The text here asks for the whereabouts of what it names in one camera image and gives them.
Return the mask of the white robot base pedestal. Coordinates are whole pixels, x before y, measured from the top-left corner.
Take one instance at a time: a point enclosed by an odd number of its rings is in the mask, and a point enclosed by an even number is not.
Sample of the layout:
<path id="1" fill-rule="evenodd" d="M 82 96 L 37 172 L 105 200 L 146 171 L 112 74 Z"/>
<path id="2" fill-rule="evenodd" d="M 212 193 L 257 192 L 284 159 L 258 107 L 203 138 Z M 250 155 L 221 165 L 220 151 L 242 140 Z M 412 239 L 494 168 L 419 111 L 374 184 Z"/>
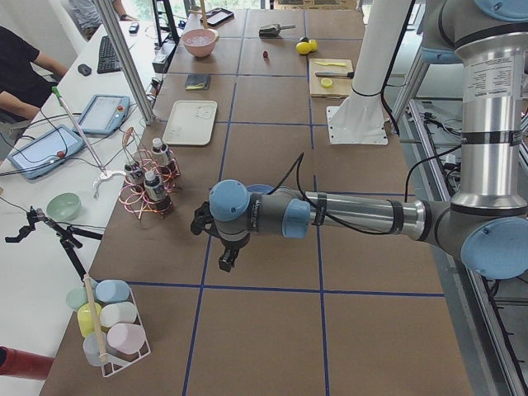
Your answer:
<path id="1" fill-rule="evenodd" d="M 382 91 L 413 5 L 411 0 L 372 2 L 350 96 L 339 107 L 328 108 L 331 144 L 388 143 Z"/>

